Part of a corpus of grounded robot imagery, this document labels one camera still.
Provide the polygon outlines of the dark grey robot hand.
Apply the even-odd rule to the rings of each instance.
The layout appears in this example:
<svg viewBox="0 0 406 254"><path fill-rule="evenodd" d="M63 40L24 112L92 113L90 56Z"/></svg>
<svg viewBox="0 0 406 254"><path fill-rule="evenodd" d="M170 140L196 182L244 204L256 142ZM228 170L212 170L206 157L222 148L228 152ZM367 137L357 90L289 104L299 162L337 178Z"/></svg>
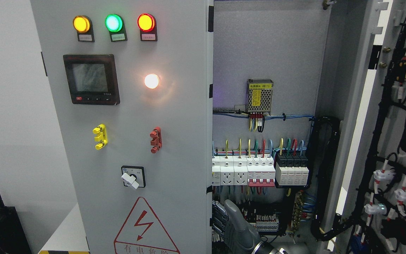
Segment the dark grey robot hand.
<svg viewBox="0 0 406 254"><path fill-rule="evenodd" d="M262 242L258 232L248 223L232 201L212 202L212 229L234 254L253 254Z"/></svg>

